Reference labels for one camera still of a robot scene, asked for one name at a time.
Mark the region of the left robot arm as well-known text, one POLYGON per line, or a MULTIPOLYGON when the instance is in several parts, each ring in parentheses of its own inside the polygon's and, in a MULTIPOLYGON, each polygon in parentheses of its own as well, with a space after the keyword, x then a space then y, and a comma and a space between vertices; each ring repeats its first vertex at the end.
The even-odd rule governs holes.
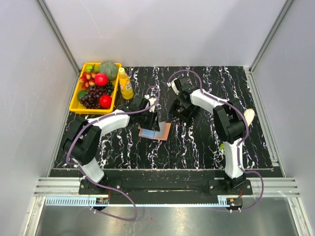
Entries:
POLYGON ((102 194, 107 187, 105 173, 95 157, 100 139, 112 131, 134 124, 150 131, 160 131, 158 112, 155 111, 158 100, 137 95, 127 106, 110 114, 92 119, 78 117, 71 124, 61 143, 67 154, 66 162, 81 168, 95 194, 102 194))

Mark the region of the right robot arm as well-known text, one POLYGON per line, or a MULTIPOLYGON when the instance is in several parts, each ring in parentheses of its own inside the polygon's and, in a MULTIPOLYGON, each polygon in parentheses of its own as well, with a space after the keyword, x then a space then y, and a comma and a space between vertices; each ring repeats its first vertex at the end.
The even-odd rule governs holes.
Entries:
POLYGON ((180 104, 185 108, 200 107, 214 117, 216 134, 223 141, 225 153, 225 174, 230 178, 224 182, 227 193, 234 195, 241 190, 241 182, 237 179, 243 175, 243 139, 248 135, 248 127, 254 119, 253 109, 244 112, 238 100, 218 98, 203 89, 193 87, 186 78, 174 79, 167 83, 175 92, 180 104))

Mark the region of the black card box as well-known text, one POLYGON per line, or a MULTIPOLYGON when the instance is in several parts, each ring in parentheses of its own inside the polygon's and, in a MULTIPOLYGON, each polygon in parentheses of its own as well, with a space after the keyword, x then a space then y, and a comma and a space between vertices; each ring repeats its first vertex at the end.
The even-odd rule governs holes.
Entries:
POLYGON ((169 113, 183 122, 190 123, 197 110, 197 106, 189 105, 185 108, 178 99, 175 99, 169 109, 169 113))

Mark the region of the pink leather card holder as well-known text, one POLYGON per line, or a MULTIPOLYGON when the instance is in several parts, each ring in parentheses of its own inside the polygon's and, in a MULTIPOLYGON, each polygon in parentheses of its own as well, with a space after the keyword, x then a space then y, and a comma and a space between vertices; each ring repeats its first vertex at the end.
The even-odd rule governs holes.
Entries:
POLYGON ((148 129, 139 128, 139 137, 144 137, 151 140, 166 141, 168 139, 171 123, 160 122, 160 131, 153 131, 148 129))

